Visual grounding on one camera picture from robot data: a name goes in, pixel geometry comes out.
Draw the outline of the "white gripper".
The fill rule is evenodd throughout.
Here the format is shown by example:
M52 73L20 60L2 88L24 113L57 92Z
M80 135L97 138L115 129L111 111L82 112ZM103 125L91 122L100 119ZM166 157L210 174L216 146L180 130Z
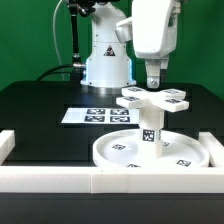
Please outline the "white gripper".
M167 77L169 58L177 42L177 0L133 0L133 47L137 58L145 61L147 86L156 89Z

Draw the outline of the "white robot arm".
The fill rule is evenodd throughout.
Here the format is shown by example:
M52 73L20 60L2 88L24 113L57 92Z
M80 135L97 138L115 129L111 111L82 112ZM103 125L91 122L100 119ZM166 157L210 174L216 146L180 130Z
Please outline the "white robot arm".
M129 17L113 1L93 0L92 53L81 85L99 94L134 86L132 60L126 53L131 41L135 56L145 61L147 86L158 88L176 48L180 0L132 0Z

